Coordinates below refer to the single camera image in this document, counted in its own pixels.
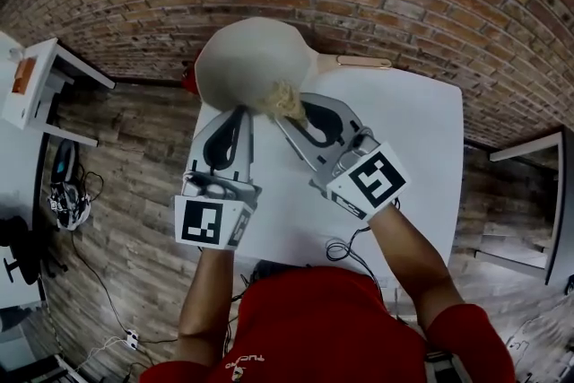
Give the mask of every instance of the power strip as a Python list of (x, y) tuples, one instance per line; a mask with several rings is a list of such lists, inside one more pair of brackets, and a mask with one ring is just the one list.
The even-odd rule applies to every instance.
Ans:
[(137, 345), (139, 344), (139, 337), (134, 330), (127, 331), (126, 341), (130, 348), (137, 350)]

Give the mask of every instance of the red shirt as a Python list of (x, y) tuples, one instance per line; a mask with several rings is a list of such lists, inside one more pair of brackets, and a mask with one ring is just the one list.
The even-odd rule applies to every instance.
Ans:
[[(245, 293), (238, 321), (235, 344), (215, 367), (164, 362), (140, 381), (426, 381), (427, 343), (387, 313), (362, 274), (314, 267), (265, 278)], [(446, 309), (426, 336), (456, 354), (473, 383), (514, 383), (509, 353), (476, 305)]]

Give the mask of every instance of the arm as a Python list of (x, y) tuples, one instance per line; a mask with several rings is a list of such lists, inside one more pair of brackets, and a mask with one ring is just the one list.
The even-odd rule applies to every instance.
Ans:
[(437, 250), (394, 206), (375, 214), (369, 225), (423, 329), (448, 307), (465, 303)]
[(177, 359), (212, 367), (222, 358), (233, 286), (232, 251), (205, 248), (179, 316)]

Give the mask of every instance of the black chair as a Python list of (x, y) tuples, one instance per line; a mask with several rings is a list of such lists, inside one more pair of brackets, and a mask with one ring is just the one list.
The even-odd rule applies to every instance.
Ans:
[(29, 231), (22, 217), (0, 220), (0, 246), (10, 247), (14, 258), (10, 264), (4, 259), (4, 268), (11, 283), (14, 282), (12, 271), (20, 268), (24, 281), (30, 285), (34, 284), (39, 278), (40, 261), (44, 263), (44, 268), (51, 278), (56, 275), (49, 269), (50, 261), (64, 272), (68, 270), (68, 267), (60, 264), (49, 251), (48, 236), (48, 229)]

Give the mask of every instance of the wooden floor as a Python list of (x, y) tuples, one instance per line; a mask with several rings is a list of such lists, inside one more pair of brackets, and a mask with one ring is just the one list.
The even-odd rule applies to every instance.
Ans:
[[(123, 327), (136, 330), (142, 341), (176, 335), (179, 309), (199, 252), (175, 243), (171, 198), (181, 187), (198, 110), (198, 100), (183, 90), (127, 84), (114, 91), (77, 91), (60, 103), (61, 127), (100, 139), (96, 149), (81, 148), (80, 158), (83, 167), (100, 174), (105, 184), (80, 230), (55, 234), (55, 251), (70, 270), (55, 279), (45, 278), (49, 314), (39, 310), (24, 324), (37, 357), (62, 353), (77, 366), (110, 337), (125, 338), (106, 293), (74, 253), (72, 235), (80, 254), (107, 285)], [(45, 195), (55, 151), (52, 141), (41, 200), (47, 212)], [(91, 177), (89, 191), (96, 195), (99, 187)], [(555, 381), (564, 369), (571, 357), (566, 345), (574, 336), (574, 301), (538, 280), (478, 262), (471, 254), (492, 238), (547, 245), (555, 187), (552, 174), (515, 161), (490, 163), (484, 152), (465, 150), (449, 268), (465, 299), (486, 308), (503, 340), (521, 344), (511, 349), (519, 381), (528, 372), (534, 373), (532, 382)], [(238, 266), (237, 293), (243, 289), (241, 270)], [(403, 292), (385, 289), (384, 294), (392, 312), (412, 317), (413, 307)], [(237, 316), (237, 305), (231, 316)], [(121, 381), (130, 363), (165, 361), (174, 346), (142, 344), (141, 348), (148, 355), (115, 344), (87, 362), (81, 373), (90, 381), (101, 377)], [(133, 381), (141, 370), (134, 367)]]

